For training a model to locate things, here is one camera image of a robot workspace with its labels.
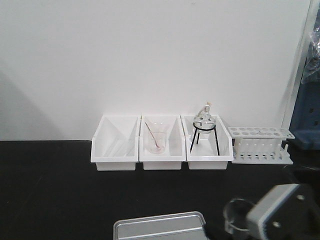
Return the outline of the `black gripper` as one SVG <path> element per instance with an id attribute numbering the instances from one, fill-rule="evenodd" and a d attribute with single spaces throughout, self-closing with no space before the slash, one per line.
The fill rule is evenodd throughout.
<path id="1" fill-rule="evenodd" d="M 297 190 L 284 202 L 266 222 L 269 240 L 318 240 L 320 238 L 320 207 L 315 201 L 312 188 L 298 184 Z M 258 240 L 247 233 L 229 234 L 218 229 L 213 222 L 204 225 L 210 240 Z"/>

